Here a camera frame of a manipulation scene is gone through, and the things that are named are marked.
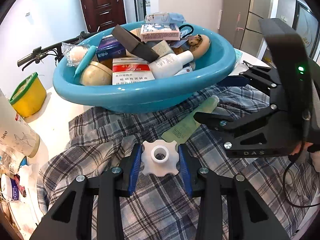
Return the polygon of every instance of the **yellow container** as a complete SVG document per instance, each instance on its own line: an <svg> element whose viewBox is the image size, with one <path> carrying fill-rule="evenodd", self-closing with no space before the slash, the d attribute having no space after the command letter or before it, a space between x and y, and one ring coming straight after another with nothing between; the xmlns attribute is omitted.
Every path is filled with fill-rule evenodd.
<svg viewBox="0 0 320 240"><path fill-rule="evenodd" d="M18 114L27 117L40 110L46 95L38 73L34 72L18 85L9 102Z"/></svg>

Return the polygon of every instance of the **plaid blanket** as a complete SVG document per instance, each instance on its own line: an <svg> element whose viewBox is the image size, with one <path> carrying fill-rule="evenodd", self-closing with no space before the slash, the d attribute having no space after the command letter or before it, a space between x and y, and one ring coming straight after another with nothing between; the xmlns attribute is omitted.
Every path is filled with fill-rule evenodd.
<svg viewBox="0 0 320 240"><path fill-rule="evenodd" d="M250 114L268 104L269 98L246 86L212 86L169 109L148 114L120 114L93 107L69 123L70 143L60 155L44 165L37 181L38 201L46 213L66 187L79 174L100 175L130 155L135 143L153 142L163 132L190 114L211 95L220 102L215 111L234 119ZM307 209L293 208L284 201L282 174L287 157L266 159L229 159L219 133L201 125L187 140L189 151L202 166L218 175L233 177L238 173L251 182L291 237ZM290 199L299 205L310 204L318 187L319 174L307 160L294 165L286 178ZM97 198L92 217L92 238L96 238ZM130 198L120 198L125 239L195 239L200 198L190 199L182 177L166 175L138 177L136 191ZM223 239L228 239L227 203L223 199Z"/></svg>

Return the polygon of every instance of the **refrigerator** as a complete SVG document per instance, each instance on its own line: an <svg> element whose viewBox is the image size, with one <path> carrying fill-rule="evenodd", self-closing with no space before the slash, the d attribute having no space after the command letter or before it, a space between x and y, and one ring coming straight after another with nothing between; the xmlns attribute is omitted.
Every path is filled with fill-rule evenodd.
<svg viewBox="0 0 320 240"><path fill-rule="evenodd" d="M273 0L223 0L219 34L235 48L257 57L263 43L258 20L270 17L272 3Z"/></svg>

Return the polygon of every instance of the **blue plastic basin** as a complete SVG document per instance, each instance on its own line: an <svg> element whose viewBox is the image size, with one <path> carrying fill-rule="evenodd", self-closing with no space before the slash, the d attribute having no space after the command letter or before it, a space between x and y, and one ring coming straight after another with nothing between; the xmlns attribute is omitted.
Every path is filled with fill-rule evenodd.
<svg viewBox="0 0 320 240"><path fill-rule="evenodd" d="M143 22L122 25L127 30ZM209 87L228 76L234 68L236 54L222 36L197 25L193 34L205 34L211 40L207 53L196 61L196 70L179 76L125 85L82 86L74 80L74 67L64 57L53 74L53 86L65 100L87 106L102 106L121 113L147 113L175 106L195 91ZM97 33L82 44L98 46L113 28Z"/></svg>

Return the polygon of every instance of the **framed picture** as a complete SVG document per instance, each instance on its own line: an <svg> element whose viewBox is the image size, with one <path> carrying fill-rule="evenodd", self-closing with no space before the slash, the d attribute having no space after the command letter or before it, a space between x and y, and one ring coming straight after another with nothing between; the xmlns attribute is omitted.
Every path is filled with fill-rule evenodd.
<svg viewBox="0 0 320 240"><path fill-rule="evenodd" d="M311 10L296 0L292 28L301 36L307 55L313 58L319 43L319 22Z"/></svg>

